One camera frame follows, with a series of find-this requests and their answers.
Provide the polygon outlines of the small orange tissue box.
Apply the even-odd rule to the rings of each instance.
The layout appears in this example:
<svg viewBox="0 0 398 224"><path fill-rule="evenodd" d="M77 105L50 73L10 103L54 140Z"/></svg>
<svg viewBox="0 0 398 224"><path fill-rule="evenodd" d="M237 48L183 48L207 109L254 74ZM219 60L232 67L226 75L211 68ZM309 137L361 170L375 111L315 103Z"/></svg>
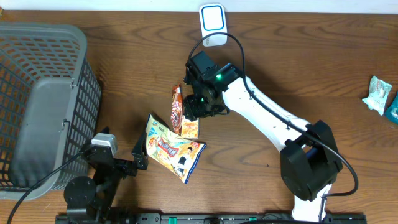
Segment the small orange tissue box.
<svg viewBox="0 0 398 224"><path fill-rule="evenodd" d="M181 137L185 139L198 139L200 130L199 119L190 121L185 116L182 119Z"/></svg>

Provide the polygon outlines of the orange red snack bar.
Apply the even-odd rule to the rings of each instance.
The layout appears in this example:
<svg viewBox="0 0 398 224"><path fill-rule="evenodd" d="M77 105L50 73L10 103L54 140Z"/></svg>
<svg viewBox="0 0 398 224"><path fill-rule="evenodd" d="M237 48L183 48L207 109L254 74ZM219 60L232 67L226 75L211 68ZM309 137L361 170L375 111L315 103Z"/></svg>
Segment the orange red snack bar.
<svg viewBox="0 0 398 224"><path fill-rule="evenodd" d="M180 84L173 86L172 88L172 110L170 120L172 122L172 127L174 133L180 134L182 127L183 118L183 100L181 94Z"/></svg>

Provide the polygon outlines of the large snack chip bag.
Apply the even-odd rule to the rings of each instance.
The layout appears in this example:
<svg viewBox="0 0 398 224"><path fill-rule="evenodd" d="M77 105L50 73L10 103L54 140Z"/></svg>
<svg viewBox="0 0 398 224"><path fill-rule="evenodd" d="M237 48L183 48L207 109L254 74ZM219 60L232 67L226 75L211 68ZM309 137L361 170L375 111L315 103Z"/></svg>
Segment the large snack chip bag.
<svg viewBox="0 0 398 224"><path fill-rule="evenodd" d="M206 143L184 139L150 114L146 122L146 150L155 161L187 184Z"/></svg>

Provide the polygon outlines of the mint green wipes packet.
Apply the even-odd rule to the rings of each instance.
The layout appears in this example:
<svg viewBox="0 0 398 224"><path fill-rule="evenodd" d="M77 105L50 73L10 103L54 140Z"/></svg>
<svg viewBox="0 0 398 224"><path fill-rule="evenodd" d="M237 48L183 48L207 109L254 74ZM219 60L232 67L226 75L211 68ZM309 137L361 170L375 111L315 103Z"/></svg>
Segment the mint green wipes packet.
<svg viewBox="0 0 398 224"><path fill-rule="evenodd" d="M376 110L380 116L384 114L387 97L392 89L392 85L373 76L369 83L369 95L362 101L367 104L370 110Z"/></svg>

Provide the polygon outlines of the teal mouthwash bottle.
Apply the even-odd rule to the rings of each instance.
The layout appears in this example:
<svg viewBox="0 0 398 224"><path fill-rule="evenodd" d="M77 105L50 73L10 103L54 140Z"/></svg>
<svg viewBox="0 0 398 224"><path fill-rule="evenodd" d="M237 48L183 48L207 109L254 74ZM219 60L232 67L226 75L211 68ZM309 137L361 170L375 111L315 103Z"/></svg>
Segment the teal mouthwash bottle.
<svg viewBox="0 0 398 224"><path fill-rule="evenodd" d="M388 107L384 116L394 124L398 124L398 93L396 93L395 98L393 99L391 105Z"/></svg>

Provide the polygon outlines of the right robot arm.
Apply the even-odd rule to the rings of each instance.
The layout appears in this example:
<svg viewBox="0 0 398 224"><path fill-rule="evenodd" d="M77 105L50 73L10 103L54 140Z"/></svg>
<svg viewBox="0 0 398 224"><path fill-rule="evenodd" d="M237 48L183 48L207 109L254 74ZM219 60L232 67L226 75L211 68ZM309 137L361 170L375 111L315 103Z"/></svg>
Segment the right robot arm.
<svg viewBox="0 0 398 224"><path fill-rule="evenodd" d="M184 82L193 94L184 101L189 119L235 111L270 140L280 154L281 178L294 194L294 220L321 222L326 195L342 170L331 128L310 124L263 94L240 69L186 64Z"/></svg>

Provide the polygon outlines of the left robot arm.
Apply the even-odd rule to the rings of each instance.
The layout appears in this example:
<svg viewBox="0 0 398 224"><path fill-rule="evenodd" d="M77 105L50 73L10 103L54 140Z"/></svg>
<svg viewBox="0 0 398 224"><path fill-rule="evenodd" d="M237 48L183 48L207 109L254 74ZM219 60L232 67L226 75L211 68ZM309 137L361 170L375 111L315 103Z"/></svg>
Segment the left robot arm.
<svg viewBox="0 0 398 224"><path fill-rule="evenodd" d="M104 128L82 146L82 158L95 170L93 177L78 176L69 181L63 196L67 214L55 218L56 223L135 223L137 218L129 212L113 207L120 181L135 177L137 171L146 170L148 154L146 133L143 132L132 149L132 160L115 158L118 144L116 136Z"/></svg>

